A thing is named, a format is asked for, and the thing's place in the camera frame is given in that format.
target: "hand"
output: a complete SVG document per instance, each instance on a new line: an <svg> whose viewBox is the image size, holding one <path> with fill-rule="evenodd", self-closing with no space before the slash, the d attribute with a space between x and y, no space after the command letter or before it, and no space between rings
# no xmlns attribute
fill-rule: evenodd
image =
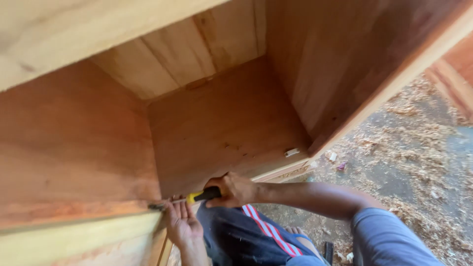
<svg viewBox="0 0 473 266"><path fill-rule="evenodd" d="M170 200L182 199L174 196ZM187 202L166 202L166 225L169 239L183 250L186 246L203 240L203 228Z"/></svg>
<svg viewBox="0 0 473 266"><path fill-rule="evenodd" d="M254 203L258 192L258 186L255 182L233 172L228 172L221 177L211 178L204 188L210 186L218 186L222 197L209 200L205 205L207 208L217 206L234 208Z"/></svg>

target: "man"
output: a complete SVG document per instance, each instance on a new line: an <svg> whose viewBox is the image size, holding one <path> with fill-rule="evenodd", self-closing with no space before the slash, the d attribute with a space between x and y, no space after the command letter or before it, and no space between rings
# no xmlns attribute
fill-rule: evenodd
<svg viewBox="0 0 473 266"><path fill-rule="evenodd" d="M202 204L197 218L187 203L166 203L169 238L183 266L325 265L297 228L284 230L251 203L276 203L351 221L357 266L441 266L395 215L363 192L324 183L254 183L235 173L210 179L224 195Z"/></svg>

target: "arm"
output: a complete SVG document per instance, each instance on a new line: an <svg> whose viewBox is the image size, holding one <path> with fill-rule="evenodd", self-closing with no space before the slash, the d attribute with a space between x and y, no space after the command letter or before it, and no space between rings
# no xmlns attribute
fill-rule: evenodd
<svg viewBox="0 0 473 266"><path fill-rule="evenodd" d="M166 202L165 208L167 233L181 251L182 265L208 266L202 225L189 204Z"/></svg>
<svg viewBox="0 0 473 266"><path fill-rule="evenodd" d="M218 186L224 196L208 201L207 207L276 203L338 220L351 220L364 208L383 208L380 202L364 192L332 184L254 183L229 172L222 177L210 179L205 187L209 186Z"/></svg>

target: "bare foot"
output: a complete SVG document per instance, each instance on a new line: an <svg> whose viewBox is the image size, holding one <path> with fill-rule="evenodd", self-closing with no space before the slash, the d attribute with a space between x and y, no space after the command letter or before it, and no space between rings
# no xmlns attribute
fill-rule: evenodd
<svg viewBox="0 0 473 266"><path fill-rule="evenodd" d="M301 234L301 235L307 236L307 234L298 226L297 227L287 226L285 229L291 234ZM296 239L306 248L310 249L320 260L322 260L322 257L320 256L319 252L317 251L315 246L312 244L312 242L310 242L309 240L303 237L296 237Z"/></svg>

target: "screwdriver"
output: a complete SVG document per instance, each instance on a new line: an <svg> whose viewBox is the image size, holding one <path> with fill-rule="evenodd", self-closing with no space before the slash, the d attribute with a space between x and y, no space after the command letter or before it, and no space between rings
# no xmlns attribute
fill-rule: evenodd
<svg viewBox="0 0 473 266"><path fill-rule="evenodd" d="M183 202L187 201L189 205L201 201L201 200L211 200L213 198L220 198L222 197L222 193L220 192L220 189L218 186L210 186L202 191L199 192L193 192L187 195L187 197L183 199L178 199L178 200L173 200L171 203L178 203L178 202ZM150 210L158 210L158 211L163 211L164 210L164 203L159 203L159 204L149 204L148 208Z"/></svg>

